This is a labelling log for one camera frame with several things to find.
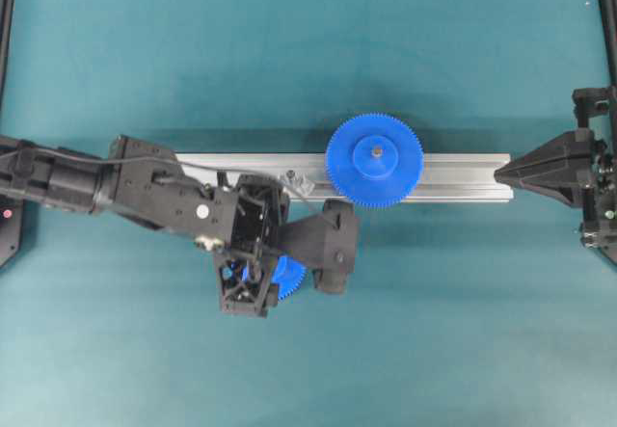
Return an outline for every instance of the cable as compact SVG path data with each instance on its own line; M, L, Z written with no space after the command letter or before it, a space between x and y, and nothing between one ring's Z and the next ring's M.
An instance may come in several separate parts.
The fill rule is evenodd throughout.
M6 159L17 155L19 153L18 150L12 150L11 152L7 152L6 154L0 154L0 159ZM285 181L281 181L276 179L269 173L259 172L257 170L248 170L248 169L240 169L237 167L228 167L228 168L220 168L220 167L210 167L208 165L202 164L193 164L191 162L180 162L178 160L170 159L167 157L157 157L155 155L140 155L138 157L122 157L120 159L96 159L91 157L81 157L79 155L67 154L55 149L49 149L46 147L36 147L36 153L45 154L52 157L59 157L66 160L71 160L73 162L79 162L82 164L92 164L92 165L121 165L121 164L134 164L136 162L158 162L160 164L167 165L179 165L181 167L190 167L192 169L198 170L206 170L208 172L234 172L234 173L251 173L256 174L258 176L263 176L264 178L272 179L280 183L287 191L296 196L304 205L306 205L310 211L312 211L315 215L323 219L328 225L333 227L334 229L338 229L336 223L332 220L329 220L323 212L320 212L315 206L305 198L296 188L291 186L289 183Z

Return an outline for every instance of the aluminum rail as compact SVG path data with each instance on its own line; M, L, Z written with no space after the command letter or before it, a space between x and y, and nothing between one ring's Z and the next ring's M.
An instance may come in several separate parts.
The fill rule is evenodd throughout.
M328 178L324 154L179 153L177 158L180 162L268 173L294 184L308 200L343 199ZM493 177L494 171L508 162L509 154L424 154L420 182L404 202L508 202L514 197L512 189ZM183 169L203 183L216 185L213 172ZM235 183L237 176L229 173L229 182Z

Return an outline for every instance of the screw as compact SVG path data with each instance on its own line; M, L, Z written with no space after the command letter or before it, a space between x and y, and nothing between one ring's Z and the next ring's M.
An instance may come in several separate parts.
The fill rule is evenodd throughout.
M381 146L376 146L373 149L371 149L370 155L372 155L376 159L379 159L382 155L384 155L384 150L382 149Z
M210 214L210 209L205 203L200 203L197 206L195 213L197 214L197 218L203 220L205 218L208 218L208 215Z

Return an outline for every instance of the teal table surface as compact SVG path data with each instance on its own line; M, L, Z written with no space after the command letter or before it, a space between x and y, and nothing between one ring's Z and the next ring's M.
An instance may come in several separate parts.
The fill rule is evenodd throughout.
M0 131L106 155L322 151L362 112L429 152L521 155L608 82L597 0L15 0ZM342 297L218 310L211 259L28 206L0 274L2 426L607 426L617 275L580 214L360 210ZM294 206L292 216L307 214Z

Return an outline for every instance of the blue plastic gear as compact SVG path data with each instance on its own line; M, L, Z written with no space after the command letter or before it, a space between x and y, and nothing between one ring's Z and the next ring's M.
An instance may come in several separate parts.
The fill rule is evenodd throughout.
M283 255L279 258L271 279L272 283L279 285L279 300L286 299L300 287L306 272L307 267L290 256ZM242 270L242 280L248 277L249 270L245 266Z
M405 199L419 182L423 160L412 129L386 114L349 119L326 149L326 169L338 192L357 205L373 208Z

